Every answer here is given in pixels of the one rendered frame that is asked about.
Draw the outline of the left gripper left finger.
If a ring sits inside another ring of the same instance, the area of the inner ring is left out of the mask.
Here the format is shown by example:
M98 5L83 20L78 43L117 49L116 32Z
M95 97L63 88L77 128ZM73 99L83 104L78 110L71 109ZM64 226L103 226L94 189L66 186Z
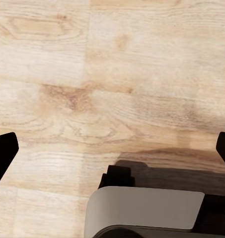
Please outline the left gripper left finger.
M19 150L14 132L0 135L0 180Z

